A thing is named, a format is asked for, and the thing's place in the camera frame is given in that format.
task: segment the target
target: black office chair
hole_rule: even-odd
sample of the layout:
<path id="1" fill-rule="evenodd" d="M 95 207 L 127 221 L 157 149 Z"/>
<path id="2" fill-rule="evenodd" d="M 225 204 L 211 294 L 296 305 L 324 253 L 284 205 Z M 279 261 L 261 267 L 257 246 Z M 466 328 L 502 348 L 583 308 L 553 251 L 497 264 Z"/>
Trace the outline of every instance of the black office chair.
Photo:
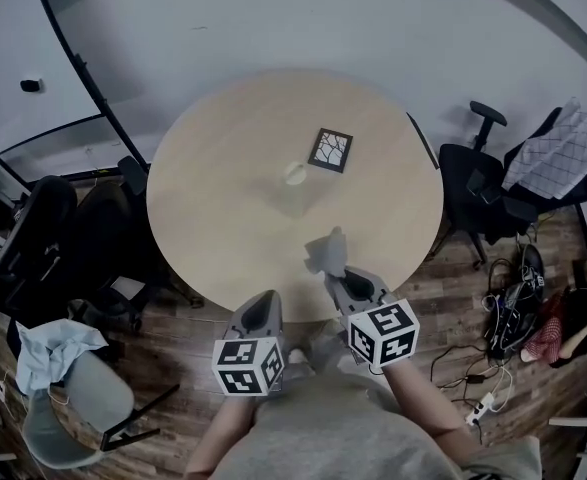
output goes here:
<path id="1" fill-rule="evenodd" d="M 46 176 L 35 185 L 0 249 L 0 312 L 29 326 L 55 318 L 44 309 L 23 311 L 14 297 L 25 283 L 46 274 L 76 206 L 77 196 L 68 181 Z"/>
<path id="2" fill-rule="evenodd" d="M 502 237 L 526 233 L 541 213 L 587 201 L 587 176 L 562 199 L 545 199 L 517 184 L 509 191 L 503 190 L 508 166 L 524 142 L 505 155 L 505 166 L 502 166 L 498 159 L 481 150 L 493 123 L 507 125 L 505 117 L 476 101 L 470 106 L 473 112 L 484 117 L 473 149 L 456 144 L 444 144 L 440 148 L 444 206 L 451 225 L 429 258 L 437 255 L 456 231 L 466 231 L 480 257 L 473 264 L 477 269 L 487 260 L 480 234 L 492 245 Z M 548 133 L 560 111 L 560 108 L 554 109 L 531 137 Z"/>

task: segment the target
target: checkered cloth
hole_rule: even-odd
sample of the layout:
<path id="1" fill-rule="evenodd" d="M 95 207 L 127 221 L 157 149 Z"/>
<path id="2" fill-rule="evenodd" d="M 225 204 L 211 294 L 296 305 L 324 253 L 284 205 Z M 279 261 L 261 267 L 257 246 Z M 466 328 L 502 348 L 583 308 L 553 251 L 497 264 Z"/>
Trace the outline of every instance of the checkered cloth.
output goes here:
<path id="1" fill-rule="evenodd" d="M 586 175 L 587 112 L 571 98 L 549 133 L 524 142 L 502 188 L 509 190 L 518 183 L 546 199 L 561 199 Z"/>
<path id="2" fill-rule="evenodd" d="M 562 322 L 556 316 L 549 318 L 524 345 L 526 351 L 535 359 L 544 358 L 551 364 L 560 358 L 562 348 Z"/>

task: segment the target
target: office chair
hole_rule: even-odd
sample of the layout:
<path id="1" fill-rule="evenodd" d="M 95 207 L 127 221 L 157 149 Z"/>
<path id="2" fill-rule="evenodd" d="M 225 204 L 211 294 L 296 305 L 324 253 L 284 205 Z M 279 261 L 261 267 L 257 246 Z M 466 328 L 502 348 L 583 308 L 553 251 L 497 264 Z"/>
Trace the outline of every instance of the office chair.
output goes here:
<path id="1" fill-rule="evenodd" d="M 76 205 L 75 190 L 66 180 L 46 176 L 37 182 L 0 249 L 0 312 L 29 326 L 58 316 L 45 311 L 22 311 L 13 304 L 13 297 L 25 283 L 45 275 Z"/>
<path id="2" fill-rule="evenodd" d="M 484 117 L 473 149 L 457 144 L 444 144 L 440 148 L 444 206 L 450 226 L 428 259 L 436 256 L 446 241 L 461 230 L 469 234 L 478 252 L 480 259 L 473 264 L 478 269 L 487 261 L 480 234 L 492 245 L 501 237 L 526 233 L 541 213 L 587 201 L 587 176 L 562 199 L 545 199 L 518 184 L 509 191 L 503 190 L 504 176 L 524 142 L 505 155 L 505 166 L 502 166 L 497 158 L 483 153 L 482 149 L 493 124 L 506 126 L 506 118 L 476 101 L 472 101 L 470 107 Z M 548 133 L 560 112 L 561 108 L 555 108 L 531 138 Z"/>
<path id="3" fill-rule="evenodd" d="M 66 318 L 69 301 L 81 299 L 102 313 L 128 313 L 138 330 L 142 309 L 155 291 L 145 282 L 159 260 L 153 263 L 149 254 L 139 254 L 153 250 L 154 243 L 145 243 L 153 241 L 150 231 L 144 237 L 135 233 L 139 224 L 131 200 L 139 195 L 139 178 L 132 183 L 126 189 L 129 197 L 117 183 L 102 183 L 77 206 L 68 181 L 40 180 L 0 250 L 0 312 L 34 327 Z M 142 274 L 131 277 L 145 286 L 128 300 L 110 285 L 135 270 Z"/>
<path id="4" fill-rule="evenodd" d="M 159 434 L 159 429 L 135 436 L 124 432 L 180 388 L 177 384 L 135 410 L 131 388 L 91 352 L 84 352 L 75 360 L 64 378 L 64 386 L 69 405 L 102 434 L 102 441 L 97 450 L 77 441 L 55 415 L 47 390 L 36 391 L 29 399 L 22 437 L 33 457 L 51 469 L 88 466 L 110 451 Z"/>

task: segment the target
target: light blue cloth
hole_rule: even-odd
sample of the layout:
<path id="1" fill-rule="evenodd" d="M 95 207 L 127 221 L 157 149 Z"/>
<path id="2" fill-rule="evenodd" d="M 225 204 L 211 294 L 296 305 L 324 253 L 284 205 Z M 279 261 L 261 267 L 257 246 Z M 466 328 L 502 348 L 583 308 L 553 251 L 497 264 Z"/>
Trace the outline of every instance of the light blue cloth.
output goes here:
<path id="1" fill-rule="evenodd" d="M 61 381 L 84 351 L 108 345 L 100 331 L 73 320 L 55 320 L 33 329 L 18 323 L 17 330 L 22 350 L 15 381 L 27 396 Z"/>

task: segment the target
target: round wooden table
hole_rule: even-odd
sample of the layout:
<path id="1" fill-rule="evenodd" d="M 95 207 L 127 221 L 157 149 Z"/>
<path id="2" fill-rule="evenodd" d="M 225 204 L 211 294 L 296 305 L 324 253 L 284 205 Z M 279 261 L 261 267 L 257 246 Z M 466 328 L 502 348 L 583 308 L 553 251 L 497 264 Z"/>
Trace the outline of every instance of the round wooden table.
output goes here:
<path id="1" fill-rule="evenodd" d="M 344 172 L 307 164 L 321 128 L 353 136 Z M 274 71 L 191 106 L 153 159 L 153 235 L 177 274 L 235 311 L 275 289 L 286 322 L 337 316 L 304 245 L 341 226 L 348 263 L 397 288 L 420 265 L 442 215 L 442 179 L 406 113 L 319 71 Z M 299 185 L 284 182 L 293 162 Z"/>

